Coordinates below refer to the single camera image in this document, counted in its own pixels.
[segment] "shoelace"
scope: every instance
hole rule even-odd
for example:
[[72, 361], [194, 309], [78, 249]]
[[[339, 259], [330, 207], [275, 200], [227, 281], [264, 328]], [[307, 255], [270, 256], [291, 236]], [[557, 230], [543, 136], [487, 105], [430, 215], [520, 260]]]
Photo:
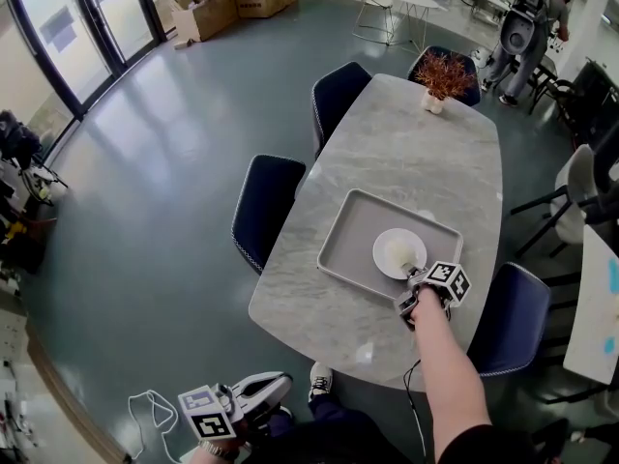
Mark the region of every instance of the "shoelace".
[[325, 378], [324, 376], [317, 376], [316, 380], [313, 382], [313, 385], [311, 386], [311, 389], [328, 392], [329, 391], [328, 384], [329, 384], [329, 379]]

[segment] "black door frame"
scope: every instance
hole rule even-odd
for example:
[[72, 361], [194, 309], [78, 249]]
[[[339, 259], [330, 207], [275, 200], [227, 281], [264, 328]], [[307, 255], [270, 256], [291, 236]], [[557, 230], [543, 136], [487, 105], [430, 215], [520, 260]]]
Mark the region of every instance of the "black door frame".
[[39, 41], [39, 37], [37, 36], [37, 33], [28, 18], [21, 0], [7, 1], [10, 12], [15, 20], [15, 24], [25, 40], [26, 45], [30, 49], [35, 61], [37, 62], [37, 65], [40, 67], [56, 94], [65, 103], [75, 119], [80, 122], [83, 120], [84, 114], [112, 86], [112, 84], [114, 84], [114, 82], [123, 75], [123, 73], [141, 60], [152, 49], [166, 40], [165, 33], [162, 29], [159, 17], [157, 16], [157, 11], [153, 0], [138, 0], [140, 8], [144, 14], [144, 18], [146, 19], [146, 23], [151, 31], [151, 35], [153, 36], [153, 40], [142, 47], [127, 62], [123, 62], [122, 58], [118, 56], [118, 53], [114, 48], [114, 43], [111, 42], [110, 37], [103, 29], [104, 24], [101, 22], [100, 13], [96, 8], [98, 3], [91, 2], [90, 0], [76, 0], [77, 5], [84, 16], [88, 31], [95, 41], [95, 45], [99, 49], [105, 64], [110, 70], [109, 78], [106, 79], [84, 103], [82, 103], [75, 96], [69, 85], [65, 82], [62, 74], [56, 70], [52, 60], [47, 55], [43, 44]]

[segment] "gray shirt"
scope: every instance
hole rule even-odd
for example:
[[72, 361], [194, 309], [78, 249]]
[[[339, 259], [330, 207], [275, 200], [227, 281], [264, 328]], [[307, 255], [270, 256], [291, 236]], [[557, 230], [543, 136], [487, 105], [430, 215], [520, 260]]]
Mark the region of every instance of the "gray shirt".
[[568, 25], [570, 11], [563, 0], [548, 0], [548, 26], [552, 28], [558, 20], [562, 26]]

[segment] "white vase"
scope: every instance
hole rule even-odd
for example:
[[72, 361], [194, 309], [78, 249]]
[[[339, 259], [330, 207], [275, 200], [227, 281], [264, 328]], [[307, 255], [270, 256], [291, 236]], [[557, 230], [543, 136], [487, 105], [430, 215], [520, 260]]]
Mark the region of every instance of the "white vase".
[[434, 97], [429, 93], [429, 90], [426, 89], [422, 97], [422, 108], [438, 115], [443, 111], [443, 100]]

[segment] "wooden baseboard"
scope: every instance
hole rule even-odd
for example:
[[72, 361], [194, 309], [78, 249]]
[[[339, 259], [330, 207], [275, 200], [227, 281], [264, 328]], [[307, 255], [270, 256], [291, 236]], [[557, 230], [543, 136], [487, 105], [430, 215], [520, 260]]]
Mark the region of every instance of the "wooden baseboard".
[[43, 378], [45, 386], [65, 413], [75, 430], [108, 464], [131, 462], [131, 458], [105, 431], [96, 426], [83, 406], [75, 399], [69, 387], [51, 363], [43, 345], [30, 323], [26, 324], [28, 355]]

